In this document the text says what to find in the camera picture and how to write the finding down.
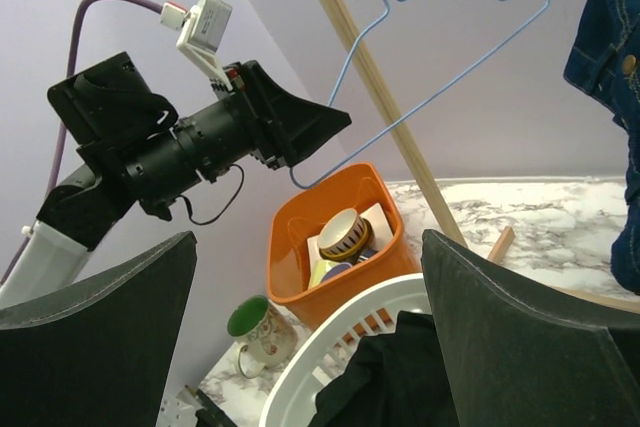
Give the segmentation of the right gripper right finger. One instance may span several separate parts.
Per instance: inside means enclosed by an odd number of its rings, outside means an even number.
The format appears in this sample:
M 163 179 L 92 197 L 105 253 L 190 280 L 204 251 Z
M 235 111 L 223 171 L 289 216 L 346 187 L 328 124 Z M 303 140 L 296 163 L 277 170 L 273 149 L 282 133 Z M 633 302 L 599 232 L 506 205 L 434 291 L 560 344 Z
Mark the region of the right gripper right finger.
M 545 286 L 431 229 L 421 263 L 460 425 L 638 425 L 638 314 Z

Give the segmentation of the blue denim shorts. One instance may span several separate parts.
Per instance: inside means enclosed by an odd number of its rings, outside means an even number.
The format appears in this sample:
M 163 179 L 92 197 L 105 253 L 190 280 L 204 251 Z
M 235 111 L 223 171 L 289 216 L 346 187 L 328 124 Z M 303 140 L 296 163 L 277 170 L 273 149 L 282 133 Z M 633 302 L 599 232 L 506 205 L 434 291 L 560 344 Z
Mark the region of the blue denim shorts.
M 613 115 L 628 137 L 627 219 L 611 246 L 611 273 L 639 293 L 639 0 L 587 0 L 564 79 Z

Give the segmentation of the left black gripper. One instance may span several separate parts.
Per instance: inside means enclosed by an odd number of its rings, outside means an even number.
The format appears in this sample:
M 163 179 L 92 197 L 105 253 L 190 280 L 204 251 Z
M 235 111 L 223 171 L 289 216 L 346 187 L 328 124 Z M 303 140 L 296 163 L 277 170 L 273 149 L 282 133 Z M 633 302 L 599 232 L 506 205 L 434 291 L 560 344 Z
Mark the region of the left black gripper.
M 289 93 L 256 61 L 230 73 L 230 94 L 134 149 L 127 170 L 145 213 L 169 220 L 185 191 L 247 155 L 273 170 L 294 167 L 351 125 L 348 113 Z

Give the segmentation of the light blue wire hanger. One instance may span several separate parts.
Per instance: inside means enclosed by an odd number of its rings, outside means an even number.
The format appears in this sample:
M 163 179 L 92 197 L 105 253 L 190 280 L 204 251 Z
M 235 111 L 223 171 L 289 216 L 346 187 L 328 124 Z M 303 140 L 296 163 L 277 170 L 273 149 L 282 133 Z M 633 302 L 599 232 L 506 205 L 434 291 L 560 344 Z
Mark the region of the light blue wire hanger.
M 311 94 L 329 102 L 347 57 L 319 0 L 282 0 L 292 17 L 278 43 Z M 384 10 L 381 0 L 344 0 L 362 30 Z M 521 26 L 545 0 L 410 0 L 364 38 L 399 111 L 405 114 Z M 554 157 L 553 103 L 545 80 L 555 71 L 554 10 L 548 9 L 497 54 L 406 120 L 431 171 L 440 177 L 549 177 Z M 352 126 L 337 154 L 318 154 L 292 173 L 305 187 L 385 128 L 354 66 L 332 103 L 347 110 Z M 386 134 L 352 160 L 369 160 L 392 178 L 411 171 Z

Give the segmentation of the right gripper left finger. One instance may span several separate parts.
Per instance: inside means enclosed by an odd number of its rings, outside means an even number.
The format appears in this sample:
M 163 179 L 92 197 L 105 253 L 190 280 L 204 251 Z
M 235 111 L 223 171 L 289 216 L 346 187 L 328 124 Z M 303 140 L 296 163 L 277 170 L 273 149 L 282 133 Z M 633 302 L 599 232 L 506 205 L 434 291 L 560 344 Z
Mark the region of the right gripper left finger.
M 2 309 L 2 425 L 155 425 L 196 263 L 182 232 Z

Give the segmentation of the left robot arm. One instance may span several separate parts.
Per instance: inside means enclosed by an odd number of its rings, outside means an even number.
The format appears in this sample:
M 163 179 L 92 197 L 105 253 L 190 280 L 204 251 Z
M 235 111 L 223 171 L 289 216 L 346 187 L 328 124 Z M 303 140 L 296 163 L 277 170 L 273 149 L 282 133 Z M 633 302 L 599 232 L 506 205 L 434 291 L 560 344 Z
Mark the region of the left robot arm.
M 216 181 L 240 159 L 293 167 L 351 122 L 346 112 L 290 94 L 256 61 L 226 72 L 230 91 L 187 117 L 150 90 L 123 52 L 48 90 L 82 164 L 46 196 L 2 284 L 3 307 L 70 285 L 132 207 L 170 220 L 187 190 Z

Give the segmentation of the black skirt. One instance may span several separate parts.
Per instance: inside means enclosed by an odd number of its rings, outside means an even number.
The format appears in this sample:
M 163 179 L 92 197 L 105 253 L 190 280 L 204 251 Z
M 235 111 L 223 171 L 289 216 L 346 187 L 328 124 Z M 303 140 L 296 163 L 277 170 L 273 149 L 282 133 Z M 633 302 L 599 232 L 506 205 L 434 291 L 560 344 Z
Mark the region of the black skirt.
M 393 333 L 362 338 L 315 406 L 312 426 L 457 426 L 433 317 L 402 311 Z

